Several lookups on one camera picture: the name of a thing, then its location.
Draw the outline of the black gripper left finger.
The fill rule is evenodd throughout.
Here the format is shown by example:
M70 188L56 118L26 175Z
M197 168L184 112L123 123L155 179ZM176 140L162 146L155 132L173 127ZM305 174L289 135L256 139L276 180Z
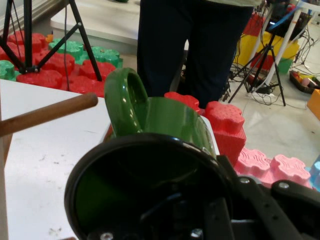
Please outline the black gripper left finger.
M88 240L233 240L226 199L193 192L113 192L94 198Z

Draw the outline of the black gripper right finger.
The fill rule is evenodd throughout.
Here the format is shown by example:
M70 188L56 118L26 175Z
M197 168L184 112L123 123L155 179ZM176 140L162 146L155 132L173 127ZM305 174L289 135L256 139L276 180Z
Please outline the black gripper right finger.
M225 240L318 240L320 193L290 180L270 188L248 176L237 176L228 158L217 156L232 194L232 216L221 226Z

